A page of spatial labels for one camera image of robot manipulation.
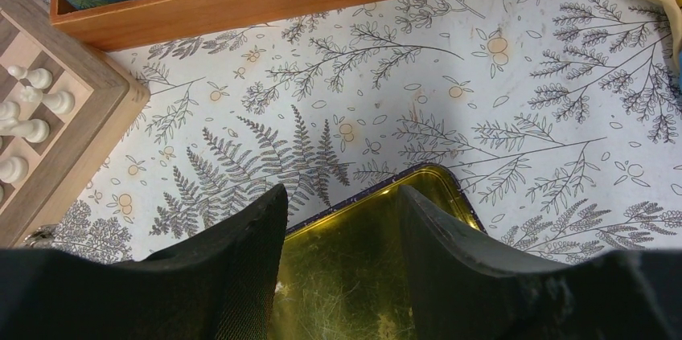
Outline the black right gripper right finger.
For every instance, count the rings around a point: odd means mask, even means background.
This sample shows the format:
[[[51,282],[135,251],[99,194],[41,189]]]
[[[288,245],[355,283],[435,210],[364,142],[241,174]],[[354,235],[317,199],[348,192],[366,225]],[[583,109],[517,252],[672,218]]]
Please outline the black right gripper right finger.
[[[411,186],[398,194],[420,339],[680,338],[680,251],[562,264],[491,238]]]

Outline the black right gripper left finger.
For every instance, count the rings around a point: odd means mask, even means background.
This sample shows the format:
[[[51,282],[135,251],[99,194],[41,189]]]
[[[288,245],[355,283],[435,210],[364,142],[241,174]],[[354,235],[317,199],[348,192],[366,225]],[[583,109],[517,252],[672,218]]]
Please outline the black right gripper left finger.
[[[4,339],[265,339],[288,196],[243,211],[144,260],[101,264],[57,249],[1,252]]]

